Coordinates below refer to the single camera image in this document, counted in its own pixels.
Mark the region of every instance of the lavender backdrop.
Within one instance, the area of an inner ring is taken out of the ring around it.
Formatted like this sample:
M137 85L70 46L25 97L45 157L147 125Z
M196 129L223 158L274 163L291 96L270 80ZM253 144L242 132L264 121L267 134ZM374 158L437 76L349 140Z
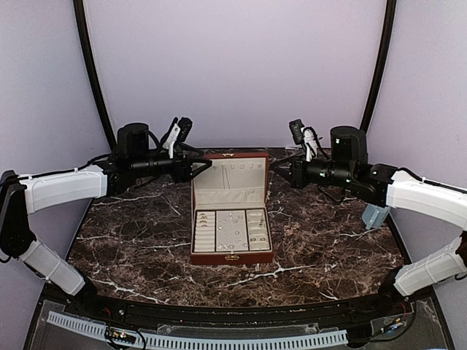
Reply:
M369 132L370 161L467 187L467 2L398 1L385 78ZM393 212L413 260L460 230ZM467 349L466 281L436 288L456 349Z
M1 172L63 169L107 151L72 1L1 3L0 96ZM44 210L31 227L63 257L86 206ZM0 348L22 349L42 282L17 261L0 265L0 281Z
M112 124L175 115L199 147L283 147L302 118L325 138L358 126L384 0L87 1Z

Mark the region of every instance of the brown marble surface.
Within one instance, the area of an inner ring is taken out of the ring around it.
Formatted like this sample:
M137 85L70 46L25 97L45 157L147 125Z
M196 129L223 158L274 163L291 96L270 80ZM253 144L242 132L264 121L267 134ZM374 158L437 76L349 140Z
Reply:
M291 152L269 150L271 161ZM69 261L101 295L148 303L263 307L353 298L375 293L385 274L402 264L387 227L365 229L365 207L354 198L336 205L314 185L291 189L270 173L273 263L194 266L190 184L165 176L95 201Z

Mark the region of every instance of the jewelry box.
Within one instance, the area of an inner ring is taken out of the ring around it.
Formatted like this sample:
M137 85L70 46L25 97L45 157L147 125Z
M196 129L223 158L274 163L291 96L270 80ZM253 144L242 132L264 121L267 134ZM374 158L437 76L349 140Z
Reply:
M269 155L207 155L212 166L192 181L191 262L270 263L274 256L266 210Z

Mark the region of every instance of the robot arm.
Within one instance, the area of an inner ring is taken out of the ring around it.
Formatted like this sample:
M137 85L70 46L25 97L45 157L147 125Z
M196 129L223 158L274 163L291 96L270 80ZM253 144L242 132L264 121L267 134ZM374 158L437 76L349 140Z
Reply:
M289 126L296 144L304 142L303 123L295 120ZM290 163L288 169L281 167L285 163ZM347 126L333 128L331 159L292 156L271 164L271 168L294 188L308 184L343 187L367 203L416 211L463 230L461 237L443 249L391 271L379 289L380 294L405 297L451 276L467 273L467 190L419 178L406 168L368 164L363 131Z
M212 161L191 157L177 148L177 142L184 141L191 128L191 121L184 119L183 124L190 127L178 127L168 149L158 143L147 125L134 123L118 131L117 147L106 160L41 175L18 176L6 171L0 179L0 249L7 260L22 260L85 306L89 297L96 294L96 288L36 237L30 230L28 215L79 199L118 195L144 177L170 174L175 182L189 182L210 167ZM149 149L149 137L155 139L158 148Z

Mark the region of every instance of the black curved frame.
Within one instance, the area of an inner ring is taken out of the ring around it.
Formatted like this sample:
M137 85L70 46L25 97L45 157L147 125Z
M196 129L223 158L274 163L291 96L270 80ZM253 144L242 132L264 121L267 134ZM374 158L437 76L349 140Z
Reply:
M360 129L368 133L371 117L373 117L374 107L377 104L379 87L381 86L382 75L385 72L387 52L389 51L389 43L393 32L393 24L395 17L395 5L397 0L387 0L385 21L382 27L381 41L379 43L377 63L374 67L373 80L371 81L368 100L363 113Z
M88 71L88 78L90 88L93 91L94 101L96 102L97 112L101 120L102 128L104 129L105 137L110 149L114 149L117 145L115 133L110 124L109 114L102 95L101 85L97 76L96 64L94 63L93 51L90 45L88 24L86 23L85 5L83 0L73 0L74 16L76 17L76 24L78 27L78 34L80 35L82 56L85 59L86 71Z

